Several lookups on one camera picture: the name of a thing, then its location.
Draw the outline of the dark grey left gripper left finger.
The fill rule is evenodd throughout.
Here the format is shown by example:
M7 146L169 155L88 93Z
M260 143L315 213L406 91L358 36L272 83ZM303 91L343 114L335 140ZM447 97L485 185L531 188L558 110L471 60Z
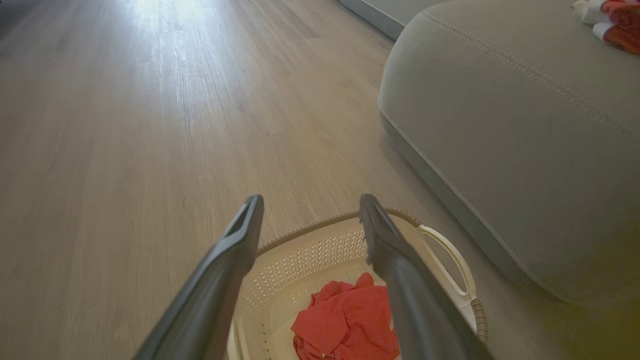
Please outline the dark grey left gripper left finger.
M264 214L260 194L245 200L134 360L224 360L242 282L257 257Z

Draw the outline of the red cloth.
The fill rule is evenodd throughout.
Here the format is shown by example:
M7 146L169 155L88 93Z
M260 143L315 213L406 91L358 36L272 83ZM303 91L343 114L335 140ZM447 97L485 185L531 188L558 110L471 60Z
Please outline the red cloth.
M330 281L291 326L299 360L396 360L400 356L387 287L364 272Z

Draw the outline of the grey fabric sofa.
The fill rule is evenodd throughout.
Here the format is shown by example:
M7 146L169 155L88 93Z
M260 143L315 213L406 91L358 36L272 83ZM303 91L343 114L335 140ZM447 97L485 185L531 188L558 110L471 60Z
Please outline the grey fabric sofa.
M378 98L398 152L514 283L640 299L640 56L576 0L401 1Z

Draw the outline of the cream laundry basket brown rim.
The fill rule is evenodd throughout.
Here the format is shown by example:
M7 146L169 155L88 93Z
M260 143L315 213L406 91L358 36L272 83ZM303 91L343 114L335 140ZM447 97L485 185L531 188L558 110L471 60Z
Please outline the cream laundry basket brown rim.
M407 242L484 344L489 325L466 260L440 232L397 209L386 210ZM367 244L358 212L315 223L261 248L242 286L225 360L298 360L291 330L313 294L330 281L355 284L367 272Z

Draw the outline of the red garment with white stripes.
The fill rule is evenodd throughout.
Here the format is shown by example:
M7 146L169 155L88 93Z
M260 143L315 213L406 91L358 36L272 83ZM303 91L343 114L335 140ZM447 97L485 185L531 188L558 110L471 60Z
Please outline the red garment with white stripes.
M599 41L640 56L640 0L575 0L571 8Z

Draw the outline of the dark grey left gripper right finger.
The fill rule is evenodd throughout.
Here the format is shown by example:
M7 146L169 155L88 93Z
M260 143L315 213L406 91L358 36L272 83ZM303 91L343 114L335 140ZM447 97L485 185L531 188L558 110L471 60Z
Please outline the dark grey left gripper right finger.
M403 360L493 360L434 274L372 194L359 199L366 261L384 280Z

